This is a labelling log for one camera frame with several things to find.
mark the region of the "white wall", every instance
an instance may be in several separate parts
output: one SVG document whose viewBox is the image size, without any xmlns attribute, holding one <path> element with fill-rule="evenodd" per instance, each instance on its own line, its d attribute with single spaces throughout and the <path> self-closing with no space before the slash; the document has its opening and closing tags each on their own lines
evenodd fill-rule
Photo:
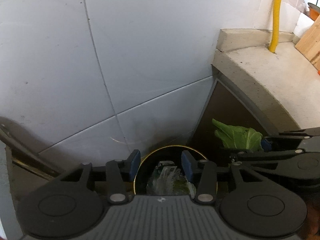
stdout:
<svg viewBox="0 0 320 240">
<path fill-rule="evenodd" d="M 297 1 L 282 3 L 282 31 L 295 29 Z M 270 29 L 271 9 L 272 0 L 0 0 L 0 121 L 66 168 L 185 143 L 212 87 L 219 30 Z"/>
</svg>

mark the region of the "metal screw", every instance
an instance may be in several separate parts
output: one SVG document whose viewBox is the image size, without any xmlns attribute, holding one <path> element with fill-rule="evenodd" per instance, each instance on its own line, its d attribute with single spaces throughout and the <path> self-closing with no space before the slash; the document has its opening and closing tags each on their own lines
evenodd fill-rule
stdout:
<svg viewBox="0 0 320 240">
<path fill-rule="evenodd" d="M 110 200 L 113 202 L 121 202 L 121 201 L 125 200 L 125 195 L 123 195 L 121 193 L 112 194 L 110 196 Z"/>
<path fill-rule="evenodd" d="M 213 196 L 210 194 L 200 194 L 198 200 L 201 202 L 210 202 L 213 200 Z"/>
</svg>

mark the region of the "orange object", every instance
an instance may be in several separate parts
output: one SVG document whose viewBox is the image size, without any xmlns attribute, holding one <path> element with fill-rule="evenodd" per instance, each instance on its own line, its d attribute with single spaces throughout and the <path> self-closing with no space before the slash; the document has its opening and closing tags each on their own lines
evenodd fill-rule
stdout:
<svg viewBox="0 0 320 240">
<path fill-rule="evenodd" d="M 320 8 L 313 3 L 308 3 L 310 9 L 310 18 L 316 20 L 320 15 Z"/>
</svg>

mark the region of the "gold rim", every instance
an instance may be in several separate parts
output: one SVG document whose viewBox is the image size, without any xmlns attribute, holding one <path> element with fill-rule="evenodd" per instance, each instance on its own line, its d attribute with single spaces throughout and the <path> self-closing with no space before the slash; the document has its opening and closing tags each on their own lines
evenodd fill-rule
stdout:
<svg viewBox="0 0 320 240">
<path fill-rule="evenodd" d="M 159 149 L 156 149 L 154 150 L 153 152 L 149 153 L 143 160 L 142 162 L 140 163 L 140 166 L 139 166 L 139 169 L 141 167 L 141 165 L 143 164 L 143 162 L 153 153 L 155 153 L 156 151 L 159 151 L 159 150 L 162 150 L 162 149 L 165 149 L 165 148 L 168 148 L 168 147 L 184 147 L 184 148 L 187 148 L 187 149 L 190 149 L 190 150 L 193 150 L 195 151 L 196 153 L 199 153 L 203 158 L 205 158 L 205 160 L 207 160 L 207 158 L 201 153 L 201 152 L 198 152 L 197 150 L 191 148 L 191 147 L 188 147 L 188 146 L 185 146 L 185 145 L 168 145 L 168 146 L 164 146 L 164 147 L 161 147 Z M 137 175 L 134 177 L 134 181 L 133 181 L 133 193 L 136 194 L 136 177 Z"/>
</svg>

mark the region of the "beige stone countertop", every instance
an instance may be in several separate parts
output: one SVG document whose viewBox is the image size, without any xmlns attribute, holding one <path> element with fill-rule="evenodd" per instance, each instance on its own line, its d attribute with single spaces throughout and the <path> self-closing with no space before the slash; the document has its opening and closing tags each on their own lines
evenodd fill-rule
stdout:
<svg viewBox="0 0 320 240">
<path fill-rule="evenodd" d="M 251 45 L 252 32 L 242 31 L 249 33 L 249 40 L 242 36 L 241 46 Z M 222 32 L 224 37 L 219 38 L 212 65 L 244 92 L 279 131 L 320 127 L 320 76 L 295 49 L 292 38 L 284 39 L 286 42 L 280 43 L 274 54 L 263 42 L 234 49 L 232 35 L 226 38 L 228 30 Z M 238 35 L 239 42 L 239 31 L 231 33 Z"/>
</svg>

